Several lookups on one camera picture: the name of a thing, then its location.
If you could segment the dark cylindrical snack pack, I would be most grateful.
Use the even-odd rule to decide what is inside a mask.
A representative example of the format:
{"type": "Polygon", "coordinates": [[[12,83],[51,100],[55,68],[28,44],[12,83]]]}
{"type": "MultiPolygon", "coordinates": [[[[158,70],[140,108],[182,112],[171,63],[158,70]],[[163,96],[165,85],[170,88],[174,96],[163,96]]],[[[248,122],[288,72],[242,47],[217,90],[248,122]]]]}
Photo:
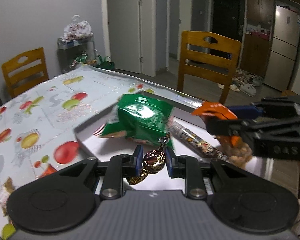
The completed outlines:
{"type": "Polygon", "coordinates": [[[221,159],[227,161],[226,154],[176,121],[169,121],[168,128],[174,138],[205,159],[221,159]]]}

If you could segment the clear bag of biscuits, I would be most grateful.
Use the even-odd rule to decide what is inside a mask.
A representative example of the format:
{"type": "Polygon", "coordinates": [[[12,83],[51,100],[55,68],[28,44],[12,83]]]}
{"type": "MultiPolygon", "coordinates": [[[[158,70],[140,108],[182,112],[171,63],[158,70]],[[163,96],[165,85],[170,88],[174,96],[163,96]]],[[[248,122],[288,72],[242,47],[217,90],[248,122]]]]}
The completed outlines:
{"type": "Polygon", "coordinates": [[[253,157],[252,150],[239,136],[217,136],[220,150],[227,156],[228,162],[244,169],[247,162],[253,157]]]}

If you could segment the gold brown candy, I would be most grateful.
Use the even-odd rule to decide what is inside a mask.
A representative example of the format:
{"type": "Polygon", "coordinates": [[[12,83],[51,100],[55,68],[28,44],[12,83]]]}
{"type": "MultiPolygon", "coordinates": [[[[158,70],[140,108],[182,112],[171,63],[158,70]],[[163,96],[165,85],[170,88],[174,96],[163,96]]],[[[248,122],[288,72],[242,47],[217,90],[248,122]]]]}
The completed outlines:
{"type": "Polygon", "coordinates": [[[156,174],[160,172],[166,163],[164,149],[170,141],[170,132],[159,139],[160,146],[157,149],[148,151],[142,160],[142,168],[140,174],[135,177],[127,178],[129,185],[136,185],[147,178],[149,174],[156,174]]]}

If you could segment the green snack bag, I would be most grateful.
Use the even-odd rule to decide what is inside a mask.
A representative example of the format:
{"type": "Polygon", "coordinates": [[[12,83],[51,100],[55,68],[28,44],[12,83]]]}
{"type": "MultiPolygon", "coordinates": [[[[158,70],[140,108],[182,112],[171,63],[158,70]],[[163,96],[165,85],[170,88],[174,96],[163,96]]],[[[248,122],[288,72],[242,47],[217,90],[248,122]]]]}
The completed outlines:
{"type": "Polygon", "coordinates": [[[159,147],[168,133],[173,106],[141,94],[124,94],[109,113],[100,137],[126,138],[159,147]]]}

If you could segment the orange snack bar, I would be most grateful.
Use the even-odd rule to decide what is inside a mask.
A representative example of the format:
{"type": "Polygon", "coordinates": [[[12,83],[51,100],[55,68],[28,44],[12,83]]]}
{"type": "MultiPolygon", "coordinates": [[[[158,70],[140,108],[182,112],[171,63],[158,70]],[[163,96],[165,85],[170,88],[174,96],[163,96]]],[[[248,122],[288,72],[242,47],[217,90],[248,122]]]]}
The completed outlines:
{"type": "Polygon", "coordinates": [[[51,175],[53,173],[57,172],[57,170],[51,165],[48,164],[47,168],[44,170],[44,172],[39,176],[39,178],[44,178],[45,176],[51,175]]]}

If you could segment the grey shallow tray box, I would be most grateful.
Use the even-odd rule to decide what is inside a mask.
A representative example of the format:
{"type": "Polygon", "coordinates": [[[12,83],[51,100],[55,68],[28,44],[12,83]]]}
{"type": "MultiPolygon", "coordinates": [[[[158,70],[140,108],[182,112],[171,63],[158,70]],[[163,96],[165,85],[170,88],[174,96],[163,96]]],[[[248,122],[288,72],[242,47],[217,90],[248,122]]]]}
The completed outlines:
{"type": "Polygon", "coordinates": [[[171,179],[185,181],[184,196],[193,200],[275,200],[280,188],[275,184],[244,171],[223,160],[212,159],[202,163],[195,157],[175,155],[168,143],[171,139],[166,133],[159,139],[159,147],[147,153],[143,146],[137,145],[131,155],[119,154],[110,161],[100,162],[96,157],[86,158],[70,167],[76,179],[73,183],[83,196],[94,196],[99,178],[103,184],[98,197],[101,200],[115,200],[123,197],[125,178],[142,179],[146,174],[157,174],[166,168],[171,179]]]}

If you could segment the shoes on floor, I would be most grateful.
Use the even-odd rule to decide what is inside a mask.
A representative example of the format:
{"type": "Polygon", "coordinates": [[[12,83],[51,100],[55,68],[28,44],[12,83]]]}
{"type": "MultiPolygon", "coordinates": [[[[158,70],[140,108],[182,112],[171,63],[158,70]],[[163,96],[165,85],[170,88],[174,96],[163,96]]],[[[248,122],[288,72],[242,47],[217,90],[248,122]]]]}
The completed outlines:
{"type": "Polygon", "coordinates": [[[237,93],[243,92],[244,94],[253,97],[257,93],[256,88],[260,87],[262,84],[262,77],[250,72],[245,72],[241,69],[236,69],[234,76],[232,77],[230,90],[237,93]]]}

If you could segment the wooden chair at right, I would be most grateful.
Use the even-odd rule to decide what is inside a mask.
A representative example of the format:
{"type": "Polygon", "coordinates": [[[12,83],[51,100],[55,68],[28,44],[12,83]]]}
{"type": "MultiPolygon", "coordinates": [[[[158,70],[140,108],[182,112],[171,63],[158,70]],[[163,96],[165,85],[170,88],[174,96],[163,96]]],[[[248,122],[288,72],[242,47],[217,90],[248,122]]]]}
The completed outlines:
{"type": "Polygon", "coordinates": [[[224,104],[237,68],[241,42],[208,31],[183,31],[181,34],[177,91],[184,90],[185,75],[224,86],[219,102],[224,104]],[[191,49],[192,46],[227,53],[230,59],[191,49]]]}

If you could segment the wooden chair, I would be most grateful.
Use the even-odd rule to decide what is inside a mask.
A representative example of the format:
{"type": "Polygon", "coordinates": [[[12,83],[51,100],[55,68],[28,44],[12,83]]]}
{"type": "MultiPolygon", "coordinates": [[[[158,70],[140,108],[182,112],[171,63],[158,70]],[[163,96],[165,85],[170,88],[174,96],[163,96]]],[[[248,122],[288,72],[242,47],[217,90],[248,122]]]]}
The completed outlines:
{"type": "Polygon", "coordinates": [[[43,47],[17,55],[3,63],[1,70],[11,98],[49,80],[43,47]]]}
{"type": "Polygon", "coordinates": [[[181,34],[177,91],[184,90],[185,75],[224,86],[219,102],[224,104],[237,68],[241,42],[208,31],[183,31],[181,34]],[[191,49],[192,46],[227,53],[230,59],[191,49]]]}

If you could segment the fruit pattern tablecloth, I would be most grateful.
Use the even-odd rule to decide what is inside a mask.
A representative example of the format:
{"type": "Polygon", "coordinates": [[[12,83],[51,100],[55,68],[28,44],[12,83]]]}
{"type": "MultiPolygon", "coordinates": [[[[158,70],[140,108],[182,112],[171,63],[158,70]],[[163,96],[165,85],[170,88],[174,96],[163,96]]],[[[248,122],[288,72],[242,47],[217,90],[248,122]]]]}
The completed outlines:
{"type": "MultiPolygon", "coordinates": [[[[38,179],[48,164],[60,170],[80,161],[74,128],[121,95],[142,91],[191,108],[200,105],[151,81],[85,64],[5,103],[0,107],[0,189],[8,177],[17,189],[38,179]]],[[[0,235],[8,223],[0,207],[0,235]]]]}

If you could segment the green bag on floor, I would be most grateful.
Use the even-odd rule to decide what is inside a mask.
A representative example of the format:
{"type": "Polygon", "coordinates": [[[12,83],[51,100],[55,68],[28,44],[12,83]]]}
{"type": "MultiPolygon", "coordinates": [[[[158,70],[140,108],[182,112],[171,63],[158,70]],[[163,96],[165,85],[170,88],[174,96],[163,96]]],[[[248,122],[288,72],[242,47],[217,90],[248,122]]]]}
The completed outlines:
{"type": "Polygon", "coordinates": [[[96,68],[114,70],[115,63],[112,61],[111,57],[109,56],[102,57],[101,55],[98,55],[96,68]]]}

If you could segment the brown pastry packet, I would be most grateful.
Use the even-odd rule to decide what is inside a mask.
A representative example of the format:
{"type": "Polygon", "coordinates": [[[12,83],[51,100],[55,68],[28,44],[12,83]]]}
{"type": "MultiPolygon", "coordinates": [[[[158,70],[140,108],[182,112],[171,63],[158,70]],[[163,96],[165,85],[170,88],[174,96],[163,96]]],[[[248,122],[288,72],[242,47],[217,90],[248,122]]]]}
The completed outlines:
{"type": "Polygon", "coordinates": [[[4,217],[7,216],[7,201],[14,190],[13,180],[11,177],[8,177],[0,189],[0,207],[4,217]]]}

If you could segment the metal shelf rack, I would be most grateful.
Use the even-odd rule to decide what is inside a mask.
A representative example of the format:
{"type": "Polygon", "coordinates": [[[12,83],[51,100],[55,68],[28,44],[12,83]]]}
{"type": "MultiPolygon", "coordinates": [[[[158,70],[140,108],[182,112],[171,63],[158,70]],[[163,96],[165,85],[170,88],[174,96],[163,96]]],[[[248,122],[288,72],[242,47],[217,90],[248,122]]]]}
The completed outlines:
{"type": "Polygon", "coordinates": [[[75,69],[77,64],[96,60],[94,35],[69,42],[60,37],[57,40],[57,56],[63,74],[75,69]]]}

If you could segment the wooden chair at back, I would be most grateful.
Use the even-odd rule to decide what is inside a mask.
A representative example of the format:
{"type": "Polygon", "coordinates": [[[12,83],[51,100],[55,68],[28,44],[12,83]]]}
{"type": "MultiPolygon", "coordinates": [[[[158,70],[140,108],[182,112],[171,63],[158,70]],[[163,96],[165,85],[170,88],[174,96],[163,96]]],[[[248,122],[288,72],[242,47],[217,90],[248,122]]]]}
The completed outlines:
{"type": "Polygon", "coordinates": [[[3,63],[1,70],[11,98],[49,80],[43,47],[17,55],[3,63]]]}

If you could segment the white plastic bag on rack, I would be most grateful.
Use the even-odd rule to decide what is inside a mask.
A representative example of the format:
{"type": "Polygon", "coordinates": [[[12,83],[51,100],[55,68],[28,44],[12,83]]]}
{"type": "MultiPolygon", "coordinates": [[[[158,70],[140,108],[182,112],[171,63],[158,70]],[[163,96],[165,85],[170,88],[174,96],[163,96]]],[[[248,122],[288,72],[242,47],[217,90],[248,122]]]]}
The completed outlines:
{"type": "Polygon", "coordinates": [[[71,23],[64,28],[63,41],[71,42],[74,40],[85,39],[92,35],[90,24],[82,20],[79,15],[74,15],[71,18],[71,23]]]}

